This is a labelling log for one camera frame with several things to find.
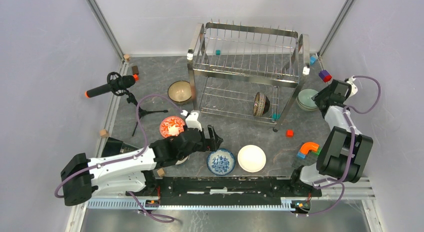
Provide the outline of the blue white patterned bowl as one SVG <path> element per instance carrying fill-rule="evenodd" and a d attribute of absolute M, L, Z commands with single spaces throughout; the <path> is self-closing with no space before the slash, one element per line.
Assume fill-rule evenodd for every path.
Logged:
<path fill-rule="evenodd" d="M 207 168 L 216 176 L 229 175 L 236 166 L 236 158 L 233 153 L 225 148 L 209 153 L 206 159 Z"/>

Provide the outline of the light green ribbed bowl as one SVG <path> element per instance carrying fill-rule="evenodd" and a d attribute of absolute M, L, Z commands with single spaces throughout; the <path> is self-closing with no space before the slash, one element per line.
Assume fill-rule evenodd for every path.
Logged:
<path fill-rule="evenodd" d="M 316 111 L 318 109 L 315 102 L 312 100 L 312 98 L 318 93 L 318 91 L 314 89 L 303 89 L 298 93 L 298 96 L 296 98 L 297 105 L 300 109 L 304 111 Z"/>

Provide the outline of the red floral bowl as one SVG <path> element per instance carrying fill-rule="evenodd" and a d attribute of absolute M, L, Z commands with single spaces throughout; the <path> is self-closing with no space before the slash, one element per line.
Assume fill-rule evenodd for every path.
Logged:
<path fill-rule="evenodd" d="M 164 138 L 177 136 L 184 131 L 185 125 L 185 121 L 182 118 L 169 116 L 160 123 L 159 132 Z"/>

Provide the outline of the orange bowl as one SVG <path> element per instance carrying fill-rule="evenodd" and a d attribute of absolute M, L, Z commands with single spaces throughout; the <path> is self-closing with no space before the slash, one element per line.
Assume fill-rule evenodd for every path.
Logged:
<path fill-rule="evenodd" d="M 246 145 L 242 147 L 237 154 L 239 166 L 249 173 L 261 171 L 266 164 L 265 152 L 256 145 Z"/>

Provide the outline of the brown beige bowl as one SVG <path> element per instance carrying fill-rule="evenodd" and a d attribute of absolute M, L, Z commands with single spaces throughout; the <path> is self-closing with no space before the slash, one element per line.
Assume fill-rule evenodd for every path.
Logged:
<path fill-rule="evenodd" d="M 188 104 L 192 101 L 191 85 L 185 80 L 176 81 L 168 87 L 167 95 L 178 105 Z"/>

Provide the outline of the black patterned bowl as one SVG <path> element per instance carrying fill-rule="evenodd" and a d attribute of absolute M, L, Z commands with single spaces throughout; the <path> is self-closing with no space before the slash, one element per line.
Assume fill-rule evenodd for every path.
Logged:
<path fill-rule="evenodd" d="M 271 106 L 269 98 L 262 92 L 257 92 L 254 98 L 252 113 L 254 117 L 261 117 L 266 114 Z"/>

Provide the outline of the steel dish rack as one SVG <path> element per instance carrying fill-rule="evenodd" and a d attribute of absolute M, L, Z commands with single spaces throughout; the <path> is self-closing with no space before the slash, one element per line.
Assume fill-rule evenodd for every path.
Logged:
<path fill-rule="evenodd" d="M 310 52 L 309 35 L 294 30 L 199 23 L 186 59 L 193 108 L 268 124 L 277 132 L 310 74 Z M 257 92 L 270 100 L 262 116 L 253 116 Z M 277 122 L 272 114 L 280 114 Z"/>

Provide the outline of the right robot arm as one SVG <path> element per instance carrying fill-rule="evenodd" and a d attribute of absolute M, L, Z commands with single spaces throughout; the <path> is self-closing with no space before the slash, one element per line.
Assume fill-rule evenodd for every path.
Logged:
<path fill-rule="evenodd" d="M 320 110 L 330 133 L 313 165 L 293 171 L 289 191 L 302 196 L 309 188 L 324 189 L 344 182 L 356 183 L 362 176 L 373 146 L 373 139 L 364 135 L 351 119 L 351 112 L 360 113 L 345 101 L 358 92 L 354 81 L 334 79 L 311 99 Z"/>

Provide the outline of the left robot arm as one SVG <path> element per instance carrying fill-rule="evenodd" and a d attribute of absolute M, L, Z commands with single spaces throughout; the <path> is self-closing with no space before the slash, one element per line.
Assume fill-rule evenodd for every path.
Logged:
<path fill-rule="evenodd" d="M 60 172 L 61 183 L 56 187 L 54 196 L 63 199 L 66 206 L 82 204 L 93 194 L 107 190 L 113 193 L 140 191 L 151 196 L 157 190 L 154 179 L 143 177 L 136 186 L 132 186 L 128 182 L 117 182 L 116 178 L 174 166 L 196 152 L 216 151 L 224 140 L 212 125 L 208 125 L 207 130 L 208 138 L 202 129 L 187 128 L 177 136 L 109 157 L 87 158 L 85 153 L 76 154 Z"/>

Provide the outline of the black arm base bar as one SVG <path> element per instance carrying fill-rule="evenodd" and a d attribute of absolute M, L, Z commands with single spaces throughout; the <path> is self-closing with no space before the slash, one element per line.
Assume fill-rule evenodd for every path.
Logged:
<path fill-rule="evenodd" d="M 163 177 L 147 180 L 136 196 L 157 196 L 161 206 L 277 206 L 281 198 L 321 197 L 299 179 L 278 176 Z"/>

